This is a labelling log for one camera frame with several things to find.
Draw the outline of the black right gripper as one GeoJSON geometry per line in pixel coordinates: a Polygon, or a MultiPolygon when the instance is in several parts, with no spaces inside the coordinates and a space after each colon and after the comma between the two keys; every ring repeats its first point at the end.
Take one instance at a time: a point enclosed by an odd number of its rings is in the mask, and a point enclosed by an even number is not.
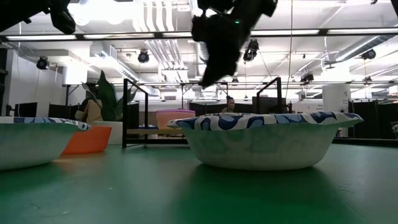
{"type": "Polygon", "coordinates": [[[192,17],[192,39],[203,42],[208,52],[207,67],[198,84],[208,88],[225,76],[233,76],[240,50],[259,20],[258,12],[216,13],[192,17]]]}

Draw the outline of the pink plastic bowl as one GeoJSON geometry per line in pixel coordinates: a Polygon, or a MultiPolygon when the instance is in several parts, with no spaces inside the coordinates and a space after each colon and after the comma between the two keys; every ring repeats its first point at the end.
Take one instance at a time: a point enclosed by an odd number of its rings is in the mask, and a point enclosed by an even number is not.
{"type": "Polygon", "coordinates": [[[196,112],[193,110],[167,109],[167,110],[157,110],[155,112],[157,127],[159,129],[168,129],[167,123],[171,120],[185,119],[195,116],[196,112]]]}

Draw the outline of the blue patterned paper bowl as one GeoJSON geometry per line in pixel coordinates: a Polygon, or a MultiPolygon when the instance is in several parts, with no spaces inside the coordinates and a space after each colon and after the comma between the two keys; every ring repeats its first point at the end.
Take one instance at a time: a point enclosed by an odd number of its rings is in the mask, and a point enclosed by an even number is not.
{"type": "Polygon", "coordinates": [[[0,116],[0,171],[52,162],[89,124],[65,118],[0,116]]]}
{"type": "Polygon", "coordinates": [[[294,170],[313,166],[337,131],[363,122],[354,113],[213,113],[167,123],[181,129],[202,163],[241,170],[294,170]]]}

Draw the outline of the wooden shelf board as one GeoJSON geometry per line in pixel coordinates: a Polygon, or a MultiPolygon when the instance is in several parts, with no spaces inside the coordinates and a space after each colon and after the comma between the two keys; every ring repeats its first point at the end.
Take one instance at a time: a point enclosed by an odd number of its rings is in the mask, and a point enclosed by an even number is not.
{"type": "Polygon", "coordinates": [[[183,134],[181,129],[128,129],[127,134],[166,134],[166,135],[173,135],[173,134],[183,134]]]}

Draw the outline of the person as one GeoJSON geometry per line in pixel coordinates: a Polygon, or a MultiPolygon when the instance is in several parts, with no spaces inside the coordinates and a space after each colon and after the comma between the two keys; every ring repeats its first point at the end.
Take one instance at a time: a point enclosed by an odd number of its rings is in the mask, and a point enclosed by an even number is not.
{"type": "Polygon", "coordinates": [[[235,109],[235,101],[231,96],[226,97],[226,107],[221,110],[222,113],[232,113],[235,109]]]}
{"type": "Polygon", "coordinates": [[[81,103],[80,108],[75,113],[75,119],[94,125],[96,121],[103,121],[103,105],[98,97],[95,83],[82,83],[83,89],[87,92],[86,98],[81,103]]]}

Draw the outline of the green snake plant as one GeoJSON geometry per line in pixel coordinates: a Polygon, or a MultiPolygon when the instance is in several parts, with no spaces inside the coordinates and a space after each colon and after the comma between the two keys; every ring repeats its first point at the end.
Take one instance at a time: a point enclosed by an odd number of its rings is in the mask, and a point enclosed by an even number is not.
{"type": "Polygon", "coordinates": [[[115,87],[112,83],[107,81],[104,71],[101,72],[100,78],[95,84],[98,97],[103,105],[101,112],[103,121],[122,121],[122,97],[117,98],[115,87]]]}

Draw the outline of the white plant pot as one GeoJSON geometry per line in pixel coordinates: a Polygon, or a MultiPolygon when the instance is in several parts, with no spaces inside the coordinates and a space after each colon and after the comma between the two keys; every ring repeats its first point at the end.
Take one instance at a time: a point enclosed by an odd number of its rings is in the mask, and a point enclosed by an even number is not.
{"type": "Polygon", "coordinates": [[[96,126],[111,127],[109,145],[121,145],[123,141],[123,122],[122,121],[95,121],[96,126]]]}

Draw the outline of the white pillar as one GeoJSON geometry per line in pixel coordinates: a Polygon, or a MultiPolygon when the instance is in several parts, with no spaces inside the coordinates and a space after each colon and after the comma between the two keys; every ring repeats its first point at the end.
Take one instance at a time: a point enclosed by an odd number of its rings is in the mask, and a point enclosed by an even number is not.
{"type": "Polygon", "coordinates": [[[323,110],[332,112],[338,122],[333,126],[333,137],[348,137],[349,125],[346,124],[349,101],[351,100],[351,90],[348,84],[324,85],[322,89],[323,110]]]}

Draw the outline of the orange-red plastic bowl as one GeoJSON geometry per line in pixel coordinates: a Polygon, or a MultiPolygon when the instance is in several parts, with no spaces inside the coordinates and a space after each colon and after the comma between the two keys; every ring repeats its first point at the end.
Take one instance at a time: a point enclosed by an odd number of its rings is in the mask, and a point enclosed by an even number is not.
{"type": "Polygon", "coordinates": [[[92,126],[91,129],[73,134],[62,154],[89,154],[105,151],[111,127],[92,126]]]}

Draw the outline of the green table mat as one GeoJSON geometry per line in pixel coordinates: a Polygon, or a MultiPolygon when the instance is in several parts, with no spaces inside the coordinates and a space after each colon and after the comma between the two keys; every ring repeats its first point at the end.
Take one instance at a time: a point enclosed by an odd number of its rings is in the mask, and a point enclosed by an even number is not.
{"type": "Polygon", "coordinates": [[[332,145],[313,167],[219,169],[185,146],[109,147],[0,172],[0,224],[398,224],[398,149],[332,145]]]}

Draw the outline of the black partition screen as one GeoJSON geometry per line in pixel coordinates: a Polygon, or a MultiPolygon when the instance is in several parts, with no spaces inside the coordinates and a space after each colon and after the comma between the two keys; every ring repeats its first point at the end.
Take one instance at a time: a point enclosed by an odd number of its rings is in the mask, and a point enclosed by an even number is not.
{"type": "Polygon", "coordinates": [[[348,136],[359,139],[396,139],[393,126],[398,124],[398,104],[380,104],[378,101],[350,101],[348,111],[363,121],[348,129],[348,136]]]}

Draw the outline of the black monitor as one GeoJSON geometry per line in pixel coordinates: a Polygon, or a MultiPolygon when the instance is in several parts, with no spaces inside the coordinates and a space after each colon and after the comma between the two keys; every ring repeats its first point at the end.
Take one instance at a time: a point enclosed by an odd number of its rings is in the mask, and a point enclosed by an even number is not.
{"type": "Polygon", "coordinates": [[[37,102],[16,104],[14,108],[14,116],[17,117],[36,117],[37,102]]]}

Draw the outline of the black overhead frame bar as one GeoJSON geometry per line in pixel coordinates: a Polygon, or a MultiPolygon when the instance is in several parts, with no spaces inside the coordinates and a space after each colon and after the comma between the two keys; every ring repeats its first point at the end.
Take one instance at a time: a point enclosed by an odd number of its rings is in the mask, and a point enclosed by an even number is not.
{"type": "MultiPolygon", "coordinates": [[[[251,37],[327,37],[327,36],[368,36],[398,35],[398,27],[378,28],[341,28],[341,29],[273,29],[253,30],[251,37]]],[[[68,42],[68,41],[104,41],[104,40],[149,40],[149,39],[190,39],[188,31],[173,32],[120,32],[100,34],[44,34],[44,35],[0,35],[1,42],[68,42]]]]}

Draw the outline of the black metal shelf frame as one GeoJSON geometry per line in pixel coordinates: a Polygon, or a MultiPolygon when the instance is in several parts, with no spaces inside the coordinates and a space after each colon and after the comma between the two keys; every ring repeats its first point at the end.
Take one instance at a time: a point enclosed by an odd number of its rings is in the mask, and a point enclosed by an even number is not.
{"type": "MultiPolygon", "coordinates": [[[[138,90],[142,91],[145,94],[145,113],[146,113],[146,117],[145,117],[145,126],[148,125],[148,97],[149,94],[148,92],[146,92],[145,90],[143,90],[139,85],[137,85],[136,83],[134,83],[133,81],[131,81],[128,78],[125,78],[123,80],[123,97],[122,97],[122,107],[123,107],[123,127],[122,127],[122,148],[125,149],[127,148],[127,144],[129,144],[129,141],[127,140],[127,124],[128,124],[128,112],[129,112],[129,107],[128,107],[128,99],[130,97],[130,94],[128,93],[128,85],[131,84],[132,86],[136,87],[138,90]]],[[[264,87],[262,87],[257,93],[256,93],[256,113],[260,113],[261,112],[261,102],[260,102],[260,94],[267,89],[268,87],[270,87],[273,84],[276,84],[276,90],[277,90],[277,105],[275,106],[275,111],[277,113],[282,113],[282,80],[280,77],[276,77],[274,78],[272,81],[270,82],[263,82],[262,83],[264,85],[264,87]]]]}

